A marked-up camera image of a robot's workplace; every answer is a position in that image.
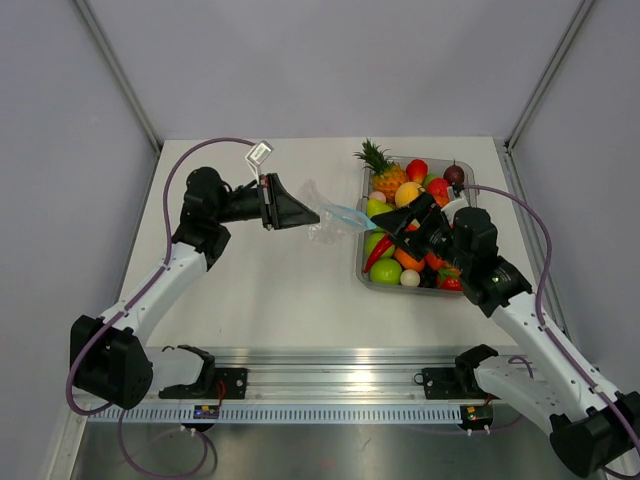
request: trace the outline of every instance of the red fruit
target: red fruit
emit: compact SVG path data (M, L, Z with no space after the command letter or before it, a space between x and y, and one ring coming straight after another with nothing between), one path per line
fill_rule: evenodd
M449 204L449 197L435 195L433 199L436 201L440 208L446 207Z
M422 184L429 173L429 166L424 161L416 158L407 165L406 172L410 181Z
M427 185L427 193L430 193L433 197L447 197L449 198L449 194L447 190L450 185L444 178L434 178Z
M462 185L464 183L464 170L460 165L456 165L456 161L454 160L453 165L444 171L442 177L451 185Z
M460 277L452 270L438 270L438 278L436 285L440 290L452 290L455 292L462 291L460 286Z

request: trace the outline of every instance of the white label tag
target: white label tag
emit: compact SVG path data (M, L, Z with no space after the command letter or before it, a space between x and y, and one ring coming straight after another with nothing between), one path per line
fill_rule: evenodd
M269 154L272 152L273 148L266 143L260 142L255 148L249 153L249 160L260 165L262 162L266 160Z

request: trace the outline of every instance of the tomato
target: tomato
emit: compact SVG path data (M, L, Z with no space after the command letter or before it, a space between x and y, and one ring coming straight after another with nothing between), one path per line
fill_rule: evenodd
M444 178L434 178L427 185L427 193L430 193L434 197L447 197L449 198L449 194L447 190L450 185Z

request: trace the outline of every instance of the gray plastic tray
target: gray plastic tray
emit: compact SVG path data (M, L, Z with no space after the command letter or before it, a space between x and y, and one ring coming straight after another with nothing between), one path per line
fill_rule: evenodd
M442 176L447 167L453 165L453 160L438 160L435 158L425 158L425 157L390 157L390 159L396 163L398 163L402 168L406 168L406 166L412 160L419 158L424 160L427 165L429 165L429 173L436 174L438 176ZM464 170L465 175L465 185L472 185L475 183L473 169L464 162L459 162L456 160L456 165L459 165ZM371 186L371 172L369 169L364 170L363 178L362 178L362 197L358 201L358 209L361 212L367 212L367 199L369 198L369 194L373 191ZM475 207L477 206L476 197L478 195L475 190L465 190L464 194L467 196L467 201L469 205ZM403 285L386 285L382 283L374 283L369 279L368 273L363 273L365 263L367 258L364 254L364 244L371 235L372 232L365 232L358 235L358 242L356 247L356 276L358 280L360 280L367 288L372 290L378 290L381 292L397 292L397 293L412 293L414 295L439 295L439 296L460 296L462 292L452 292L449 290L440 290L437 288L424 288L424 287L405 287Z

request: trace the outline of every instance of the red chili pepper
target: red chili pepper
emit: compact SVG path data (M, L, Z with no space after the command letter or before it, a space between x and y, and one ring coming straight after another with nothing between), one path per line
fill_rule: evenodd
M378 259L382 256L382 254L386 252L387 249L390 248L392 245L393 245L393 242L389 239L389 234L385 233L384 237L380 239L378 244L373 249L373 252L371 252L371 255L369 255L369 260L367 260L367 264L364 266L364 270L363 270L364 273L369 273L369 270L371 270L371 267L373 267L373 264L376 263Z

